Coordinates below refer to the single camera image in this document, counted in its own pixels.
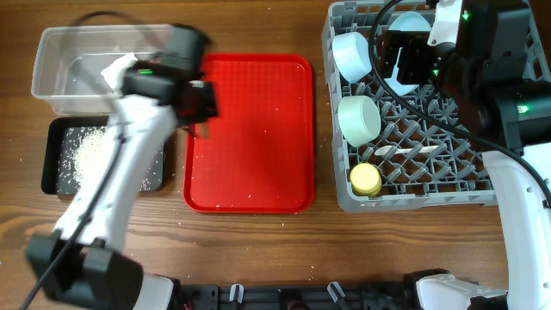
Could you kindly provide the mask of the light blue plate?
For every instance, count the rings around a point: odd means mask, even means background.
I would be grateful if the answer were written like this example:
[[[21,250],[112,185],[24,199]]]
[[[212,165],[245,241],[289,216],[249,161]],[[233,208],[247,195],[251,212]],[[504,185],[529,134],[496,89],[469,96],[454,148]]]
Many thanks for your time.
[[[431,25],[418,13],[406,12],[400,15],[391,25],[389,30],[398,31],[431,31]],[[393,74],[391,77],[386,78],[385,81],[391,87],[391,89],[398,95],[404,96],[413,92],[418,84],[402,84],[398,81],[399,67],[395,64],[393,67]]]

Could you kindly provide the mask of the light blue bowl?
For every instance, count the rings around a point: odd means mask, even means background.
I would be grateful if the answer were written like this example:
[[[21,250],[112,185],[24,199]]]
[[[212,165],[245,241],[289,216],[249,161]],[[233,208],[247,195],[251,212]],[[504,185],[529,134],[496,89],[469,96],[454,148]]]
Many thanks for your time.
[[[356,83],[372,71],[368,41],[357,32],[336,35],[332,41],[333,56],[340,74]]]

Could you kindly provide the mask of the mint green bowl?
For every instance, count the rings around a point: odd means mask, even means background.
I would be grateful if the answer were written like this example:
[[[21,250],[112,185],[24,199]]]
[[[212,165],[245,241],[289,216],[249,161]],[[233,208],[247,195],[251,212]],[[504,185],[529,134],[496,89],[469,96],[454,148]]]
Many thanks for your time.
[[[368,96],[343,97],[338,104],[337,118],[343,137],[354,147],[366,145],[381,132],[380,110]]]

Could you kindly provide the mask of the white plastic spoon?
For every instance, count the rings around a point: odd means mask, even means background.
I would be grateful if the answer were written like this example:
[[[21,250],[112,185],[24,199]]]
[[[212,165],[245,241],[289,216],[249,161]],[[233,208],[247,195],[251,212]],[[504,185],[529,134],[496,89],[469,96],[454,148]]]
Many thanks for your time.
[[[415,146],[414,148],[398,148],[397,146],[383,146],[381,148],[378,148],[375,151],[375,156],[379,156],[379,157],[386,156],[390,152],[392,154],[408,154],[413,151],[427,153],[427,152],[435,151],[437,148],[438,146],[422,146],[422,147]]]

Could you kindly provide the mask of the white rice pile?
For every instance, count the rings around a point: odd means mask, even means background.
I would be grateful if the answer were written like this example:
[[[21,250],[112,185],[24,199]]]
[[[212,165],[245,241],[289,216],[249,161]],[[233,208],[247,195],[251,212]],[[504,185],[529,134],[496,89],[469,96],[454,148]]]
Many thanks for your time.
[[[56,193],[76,194],[84,181],[100,177],[106,168],[113,143],[107,127],[68,127],[62,135]]]

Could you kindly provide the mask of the yellow plastic cup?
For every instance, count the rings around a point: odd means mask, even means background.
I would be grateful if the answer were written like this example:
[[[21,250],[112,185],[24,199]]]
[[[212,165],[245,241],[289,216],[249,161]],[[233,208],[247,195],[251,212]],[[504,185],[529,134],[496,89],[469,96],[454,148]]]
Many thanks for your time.
[[[350,183],[356,195],[374,197],[382,187],[380,172],[374,165],[361,163],[350,170]]]

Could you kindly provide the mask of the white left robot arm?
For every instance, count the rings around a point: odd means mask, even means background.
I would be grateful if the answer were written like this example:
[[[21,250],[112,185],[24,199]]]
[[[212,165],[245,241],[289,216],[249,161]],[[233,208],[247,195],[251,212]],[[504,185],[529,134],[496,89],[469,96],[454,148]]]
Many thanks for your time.
[[[175,24],[154,60],[138,60],[109,99],[112,152],[104,172],[81,185],[50,235],[34,234],[27,260],[37,278],[22,303],[39,291],[53,301],[88,309],[178,309],[181,284],[144,272],[123,255],[128,221],[154,153],[178,127],[204,123],[218,112],[214,87],[202,81],[211,40]]]

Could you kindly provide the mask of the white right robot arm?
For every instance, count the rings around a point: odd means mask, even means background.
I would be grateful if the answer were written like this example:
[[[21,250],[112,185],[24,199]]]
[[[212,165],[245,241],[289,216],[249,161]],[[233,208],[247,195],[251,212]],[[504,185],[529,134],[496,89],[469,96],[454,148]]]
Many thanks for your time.
[[[550,306],[550,84],[524,77],[531,10],[524,1],[432,1],[431,31],[372,28],[376,79],[430,83],[460,110],[447,126],[481,151],[498,201],[506,290],[445,270],[404,279],[411,309],[547,309]]]

